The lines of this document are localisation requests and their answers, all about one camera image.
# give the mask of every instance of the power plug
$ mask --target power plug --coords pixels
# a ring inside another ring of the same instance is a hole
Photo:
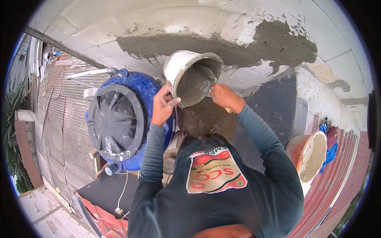
[[[115,213],[121,216],[123,214],[123,209],[122,208],[116,208]]]

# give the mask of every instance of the printed cement bag logo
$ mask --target printed cement bag logo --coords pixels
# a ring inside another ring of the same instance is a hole
[[[188,172],[188,193],[218,193],[229,188],[244,188],[247,180],[226,147],[195,152]]]

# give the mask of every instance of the man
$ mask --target man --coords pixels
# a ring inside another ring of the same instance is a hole
[[[184,139],[163,188],[163,124],[181,101],[167,96],[171,90],[167,82],[154,97],[127,237],[286,237],[303,214],[298,173],[271,128],[224,84],[210,90],[213,102],[237,113],[262,153],[265,175],[245,166],[213,125],[201,140]]]

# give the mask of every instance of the orange bucket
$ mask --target orange bucket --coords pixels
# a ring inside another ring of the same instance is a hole
[[[311,181],[317,175],[325,160],[326,151],[327,137],[322,131],[295,136],[286,148],[302,182]]]

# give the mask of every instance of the man's left hand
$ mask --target man's left hand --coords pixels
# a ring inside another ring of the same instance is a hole
[[[164,85],[154,96],[154,112],[151,120],[152,124],[163,126],[171,116],[173,107],[181,102],[181,98],[179,97],[173,99],[172,95],[167,96],[168,92],[171,91],[171,82],[167,81],[166,85]]]

